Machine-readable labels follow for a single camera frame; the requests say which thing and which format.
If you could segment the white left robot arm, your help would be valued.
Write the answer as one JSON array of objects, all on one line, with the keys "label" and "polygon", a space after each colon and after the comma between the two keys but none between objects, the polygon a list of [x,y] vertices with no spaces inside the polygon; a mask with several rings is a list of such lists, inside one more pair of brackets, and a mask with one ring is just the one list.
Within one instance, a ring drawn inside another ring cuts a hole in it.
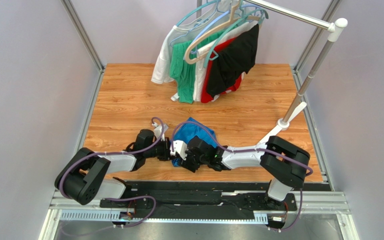
[{"label": "white left robot arm", "polygon": [[168,126],[154,124],[154,129],[142,129],[135,142],[120,152],[94,152],[83,147],[76,152],[56,177],[54,186],[67,199],[87,205],[94,199],[120,199],[127,184],[105,176],[117,172],[134,172],[147,159],[170,159],[170,139],[165,137]]}]

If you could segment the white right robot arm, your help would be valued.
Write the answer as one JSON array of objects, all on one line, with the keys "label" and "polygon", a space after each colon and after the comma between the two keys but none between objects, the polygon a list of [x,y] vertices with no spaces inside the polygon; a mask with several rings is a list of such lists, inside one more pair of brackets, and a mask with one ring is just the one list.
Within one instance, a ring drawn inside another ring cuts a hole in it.
[{"label": "white right robot arm", "polygon": [[313,173],[309,167],[310,154],[276,135],[270,136],[262,144],[248,147],[214,147],[195,136],[188,143],[174,141],[169,150],[177,165],[191,172],[201,166],[218,172],[263,168],[273,177],[266,197],[278,202],[284,201],[293,189],[301,189],[305,178]]}]

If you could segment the blue cloth napkin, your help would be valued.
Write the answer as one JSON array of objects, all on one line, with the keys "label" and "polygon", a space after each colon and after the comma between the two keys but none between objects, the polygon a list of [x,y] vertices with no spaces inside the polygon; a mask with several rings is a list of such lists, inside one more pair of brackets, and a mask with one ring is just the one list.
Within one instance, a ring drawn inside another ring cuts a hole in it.
[{"label": "blue cloth napkin", "polygon": [[198,123],[203,127],[199,127],[191,123],[185,123],[182,126],[180,126],[179,129],[176,131],[176,133],[173,135],[174,141],[179,140],[188,144],[191,139],[197,136],[201,140],[205,141],[207,144],[210,144],[213,148],[216,148],[218,146],[217,143],[211,138],[212,136],[213,138],[216,139],[216,133],[213,129],[207,126],[204,126],[202,123],[198,122],[192,117],[189,117],[186,121]]}]

